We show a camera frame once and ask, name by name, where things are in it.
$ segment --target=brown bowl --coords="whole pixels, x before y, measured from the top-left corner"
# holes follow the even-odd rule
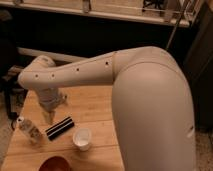
[[[59,156],[47,159],[39,168],[39,171],[71,171],[69,163]]]

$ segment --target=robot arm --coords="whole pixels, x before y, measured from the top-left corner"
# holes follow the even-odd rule
[[[112,112],[126,171],[195,171],[193,104],[187,81],[164,50],[117,51],[55,67],[36,58],[19,76],[45,110],[58,87],[113,84]]]

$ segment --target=plastic bottle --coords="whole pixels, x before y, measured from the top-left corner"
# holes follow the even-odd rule
[[[41,142],[42,134],[39,129],[30,121],[29,119],[25,119],[23,116],[20,116],[17,119],[17,123],[19,124],[19,129],[26,135],[26,137],[35,144]]]

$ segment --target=wooden table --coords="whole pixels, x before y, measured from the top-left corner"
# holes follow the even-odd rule
[[[71,116],[75,127],[49,141],[41,108],[34,92],[30,91],[21,115],[32,120],[44,135],[41,147],[30,144],[28,139],[16,129],[2,166],[2,171],[38,171],[41,164],[52,156],[63,156],[73,171],[123,171],[122,159],[114,130],[111,114],[111,86],[89,86],[62,89],[68,95],[68,103],[56,109],[54,122]],[[77,128],[92,131],[92,147],[89,151],[79,151],[72,142]]]

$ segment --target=white cup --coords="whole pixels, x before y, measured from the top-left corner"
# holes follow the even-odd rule
[[[81,150],[87,151],[91,145],[92,133],[88,128],[79,128],[73,134],[73,143]]]

